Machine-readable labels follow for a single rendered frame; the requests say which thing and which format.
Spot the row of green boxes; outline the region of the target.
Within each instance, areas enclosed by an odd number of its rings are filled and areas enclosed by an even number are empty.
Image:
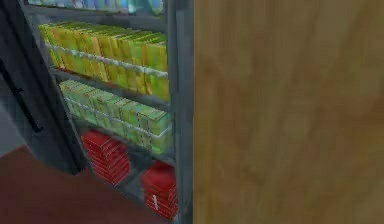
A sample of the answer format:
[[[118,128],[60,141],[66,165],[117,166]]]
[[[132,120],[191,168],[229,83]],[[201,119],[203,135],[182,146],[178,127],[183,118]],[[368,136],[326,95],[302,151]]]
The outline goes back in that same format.
[[[138,146],[162,154],[172,147],[168,112],[80,83],[59,84],[70,112]]]

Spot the row of pale blue packs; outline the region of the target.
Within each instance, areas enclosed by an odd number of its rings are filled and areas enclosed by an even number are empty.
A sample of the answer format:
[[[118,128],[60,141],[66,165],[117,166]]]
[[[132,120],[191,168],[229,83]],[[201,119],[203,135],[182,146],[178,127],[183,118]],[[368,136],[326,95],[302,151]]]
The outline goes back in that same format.
[[[119,12],[125,14],[164,13],[164,0],[26,0],[31,5]]]

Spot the stack of red boxes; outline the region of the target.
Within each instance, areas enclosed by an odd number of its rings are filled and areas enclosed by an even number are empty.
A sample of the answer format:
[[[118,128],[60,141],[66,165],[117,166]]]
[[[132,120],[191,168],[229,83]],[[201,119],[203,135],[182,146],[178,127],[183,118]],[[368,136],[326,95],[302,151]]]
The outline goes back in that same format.
[[[81,136],[96,175],[111,185],[118,185],[131,171],[126,145],[110,135],[90,130]]]
[[[154,213],[173,221],[178,212],[174,167],[155,161],[140,177],[144,202]]]

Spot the brown wooden cupboard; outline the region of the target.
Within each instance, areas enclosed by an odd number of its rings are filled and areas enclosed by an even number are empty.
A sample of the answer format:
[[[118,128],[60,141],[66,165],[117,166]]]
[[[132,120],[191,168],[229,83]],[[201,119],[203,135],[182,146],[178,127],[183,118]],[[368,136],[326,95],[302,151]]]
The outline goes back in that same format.
[[[194,0],[194,224],[384,224],[384,0]]]

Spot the grey glass-door display case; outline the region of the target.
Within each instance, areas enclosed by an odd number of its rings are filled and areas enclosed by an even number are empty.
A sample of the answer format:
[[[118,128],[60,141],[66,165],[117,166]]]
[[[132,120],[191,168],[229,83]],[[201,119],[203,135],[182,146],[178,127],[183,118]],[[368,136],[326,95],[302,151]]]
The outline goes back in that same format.
[[[0,73],[0,102],[31,154],[47,173],[28,185],[38,224],[193,224],[192,221],[192,62],[193,0],[164,0],[164,13],[125,14],[36,6],[26,0],[0,0],[0,59],[43,130],[34,133]],[[167,39],[170,99],[161,100],[88,76],[57,69],[39,31],[46,23],[76,21],[161,32]],[[113,93],[168,112],[172,147],[162,154],[136,145],[73,115],[59,84],[66,80]],[[98,177],[81,136],[90,131],[110,135],[126,145],[130,174],[118,185]],[[154,213],[144,202],[140,177],[155,161],[174,167],[178,212],[173,221]]]

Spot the row of yellow boxes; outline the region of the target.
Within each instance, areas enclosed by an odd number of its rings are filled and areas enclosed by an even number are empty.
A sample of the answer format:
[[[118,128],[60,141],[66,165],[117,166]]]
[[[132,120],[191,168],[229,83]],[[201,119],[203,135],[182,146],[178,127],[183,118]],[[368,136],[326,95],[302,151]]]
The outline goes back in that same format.
[[[163,33],[76,21],[41,24],[39,31],[55,68],[170,99]]]

